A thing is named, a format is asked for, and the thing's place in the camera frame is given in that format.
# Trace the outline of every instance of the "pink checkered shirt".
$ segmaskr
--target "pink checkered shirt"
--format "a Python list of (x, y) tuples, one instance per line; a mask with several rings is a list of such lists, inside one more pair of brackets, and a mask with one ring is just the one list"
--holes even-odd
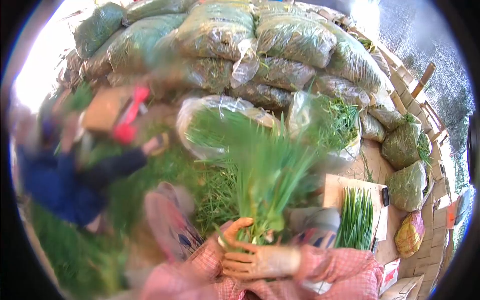
[[(188, 261), (155, 268), (141, 300), (378, 299), (384, 267), (370, 251), (322, 250), (310, 245), (302, 246), (301, 251), (301, 267), (293, 279), (240, 281), (222, 276), (218, 244), (209, 239)], [(332, 285), (319, 294), (302, 287), (304, 280)]]

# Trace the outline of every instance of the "foot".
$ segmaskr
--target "foot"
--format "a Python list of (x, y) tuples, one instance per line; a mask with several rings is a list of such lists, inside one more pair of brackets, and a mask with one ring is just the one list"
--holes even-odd
[(150, 139), (142, 146), (142, 149), (146, 155), (155, 156), (163, 153), (175, 141), (176, 132), (170, 130), (169, 132), (163, 132)]

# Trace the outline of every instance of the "finger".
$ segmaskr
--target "finger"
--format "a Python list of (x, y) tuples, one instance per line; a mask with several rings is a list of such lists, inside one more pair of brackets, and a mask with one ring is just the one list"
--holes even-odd
[(235, 271), (231, 271), (231, 270), (228, 270), (228, 269), (223, 269), (223, 275), (238, 278), (238, 279), (243, 279), (243, 280), (249, 280), (249, 279), (255, 279), (256, 278), (255, 276), (253, 276), (250, 273), (235, 272)]
[(229, 260), (223, 260), (222, 266), (235, 272), (248, 272), (250, 270), (250, 264), (239, 263)]
[(241, 241), (237, 241), (237, 240), (234, 240), (231, 243), (231, 246), (236, 247), (236, 248), (243, 248), (243, 249), (245, 249), (247, 251), (250, 251), (250, 252), (253, 252), (253, 253), (257, 252), (257, 249), (258, 249), (258, 246), (256, 246), (256, 245), (241, 242)]
[(253, 219), (252, 218), (247, 218), (247, 217), (242, 217), (233, 222), (233, 224), (230, 226), (231, 231), (239, 231), (241, 228), (245, 228), (248, 226), (251, 226), (253, 224)]
[(225, 253), (225, 259), (229, 259), (237, 262), (251, 263), (253, 262), (253, 255), (247, 253), (227, 252)]

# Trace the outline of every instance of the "cutting board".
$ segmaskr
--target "cutting board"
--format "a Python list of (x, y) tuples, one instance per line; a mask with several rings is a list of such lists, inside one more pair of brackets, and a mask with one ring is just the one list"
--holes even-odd
[(344, 190), (346, 187), (370, 190), (373, 205), (372, 242), (374, 238), (378, 238), (379, 241), (385, 240), (387, 238), (388, 206), (385, 207), (383, 205), (382, 189), (386, 186), (326, 174), (323, 207), (335, 207), (342, 215), (343, 201), (345, 199)]

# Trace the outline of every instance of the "loose grass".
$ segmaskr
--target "loose grass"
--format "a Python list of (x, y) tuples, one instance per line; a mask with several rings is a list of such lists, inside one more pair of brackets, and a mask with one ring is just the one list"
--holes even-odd
[[(163, 124), (153, 124), (143, 133), (144, 139), (166, 129)], [(113, 141), (101, 141), (87, 167), (125, 150)], [(125, 288), (122, 274), (127, 249), (123, 241), (143, 217), (144, 195), (161, 181), (184, 185), (193, 194), (197, 210), (192, 222), (204, 238), (214, 231), (213, 224), (222, 225), (238, 217), (231, 202), (233, 173), (195, 162), (187, 150), (175, 145), (149, 158), (141, 170), (109, 186), (107, 213), (114, 227), (113, 237), (79, 230), (32, 204), (34, 229), (62, 288), (82, 300)]]

